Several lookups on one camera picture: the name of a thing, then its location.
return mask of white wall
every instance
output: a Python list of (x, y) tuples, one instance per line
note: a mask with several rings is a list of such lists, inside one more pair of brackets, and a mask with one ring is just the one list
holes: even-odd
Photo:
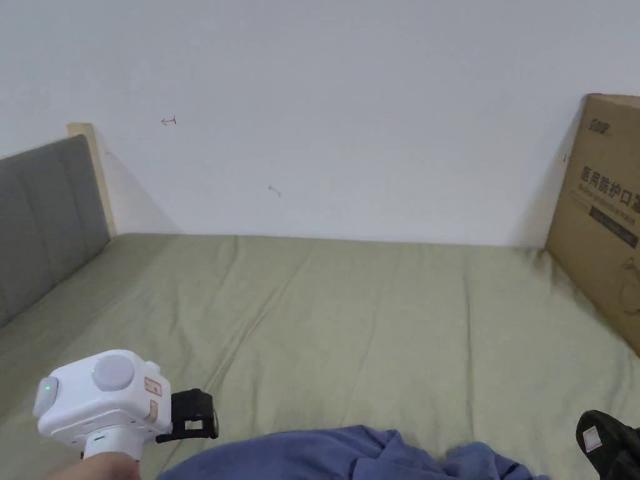
[(5, 0), (0, 154), (93, 122), (119, 232), (542, 244), (581, 97), (640, 93), (639, 15)]

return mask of cardboard box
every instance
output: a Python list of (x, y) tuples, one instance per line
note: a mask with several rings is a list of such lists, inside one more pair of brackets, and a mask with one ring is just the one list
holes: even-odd
[(589, 95), (547, 250), (640, 355), (640, 97)]

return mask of black mount clip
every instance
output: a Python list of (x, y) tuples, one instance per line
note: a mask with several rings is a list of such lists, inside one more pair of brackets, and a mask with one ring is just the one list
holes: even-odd
[[(188, 429), (186, 422), (202, 421), (202, 428)], [(217, 438), (218, 414), (213, 408), (213, 397), (199, 388), (171, 395), (171, 422), (173, 430), (156, 437), (163, 444), (183, 438)]]

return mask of white controller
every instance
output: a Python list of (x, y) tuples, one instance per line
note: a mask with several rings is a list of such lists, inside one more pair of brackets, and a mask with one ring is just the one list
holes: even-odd
[(172, 430), (172, 396), (160, 367), (128, 350), (110, 350), (53, 370), (38, 387), (38, 430), (84, 457), (122, 452)]

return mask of white handheld device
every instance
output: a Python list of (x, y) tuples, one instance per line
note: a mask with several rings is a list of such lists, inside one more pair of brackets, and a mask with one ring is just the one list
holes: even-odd
[[(160, 367), (128, 350), (109, 350), (53, 370), (38, 386), (33, 415), (41, 434), (84, 452), (140, 460), (146, 442), (218, 437), (209, 394), (173, 394)], [(187, 430), (201, 420), (203, 429)]]

